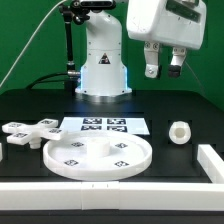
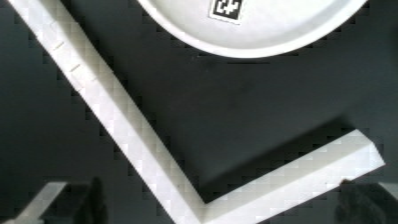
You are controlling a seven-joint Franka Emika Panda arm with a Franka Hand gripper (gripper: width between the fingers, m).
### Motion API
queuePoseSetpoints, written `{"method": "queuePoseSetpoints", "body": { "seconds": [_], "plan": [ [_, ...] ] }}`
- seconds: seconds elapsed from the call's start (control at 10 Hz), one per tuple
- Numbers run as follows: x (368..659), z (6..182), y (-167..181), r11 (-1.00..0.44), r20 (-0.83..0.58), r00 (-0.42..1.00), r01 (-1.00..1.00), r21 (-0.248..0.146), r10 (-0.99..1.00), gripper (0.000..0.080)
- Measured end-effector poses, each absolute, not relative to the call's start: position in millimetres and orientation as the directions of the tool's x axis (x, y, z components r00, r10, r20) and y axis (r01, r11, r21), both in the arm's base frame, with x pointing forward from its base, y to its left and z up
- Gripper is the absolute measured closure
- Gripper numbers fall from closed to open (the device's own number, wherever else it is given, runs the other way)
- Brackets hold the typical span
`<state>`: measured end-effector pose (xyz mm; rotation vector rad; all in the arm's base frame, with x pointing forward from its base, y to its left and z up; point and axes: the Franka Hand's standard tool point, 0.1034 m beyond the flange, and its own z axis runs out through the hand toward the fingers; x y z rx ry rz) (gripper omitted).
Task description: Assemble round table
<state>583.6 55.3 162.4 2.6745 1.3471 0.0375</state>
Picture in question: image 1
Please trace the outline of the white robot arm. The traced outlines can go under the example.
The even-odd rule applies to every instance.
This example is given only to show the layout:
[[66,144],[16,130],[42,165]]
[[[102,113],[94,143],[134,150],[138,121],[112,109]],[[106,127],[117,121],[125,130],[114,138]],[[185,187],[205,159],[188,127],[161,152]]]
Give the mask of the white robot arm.
[[107,13],[120,2],[128,4],[126,28],[131,39],[144,43],[145,75],[159,76],[159,51],[171,46],[171,77],[181,74],[189,49],[203,42],[207,9],[203,0],[77,0],[75,18],[86,23],[87,59],[81,68],[77,95],[94,102],[114,102],[131,93],[127,68],[121,60],[122,27]]

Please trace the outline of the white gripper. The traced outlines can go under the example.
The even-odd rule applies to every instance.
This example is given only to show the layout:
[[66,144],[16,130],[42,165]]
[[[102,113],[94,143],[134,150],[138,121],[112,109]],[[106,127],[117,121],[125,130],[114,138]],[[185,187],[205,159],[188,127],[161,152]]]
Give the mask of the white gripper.
[[126,21],[128,36],[134,40],[149,41],[144,44],[146,77],[160,76],[159,43],[177,46],[172,50],[168,67],[168,75],[172,78],[181,75],[187,55],[185,48],[198,50],[201,47],[207,9],[206,4],[200,1],[205,5],[205,15],[196,23],[167,11],[167,0],[129,0]]

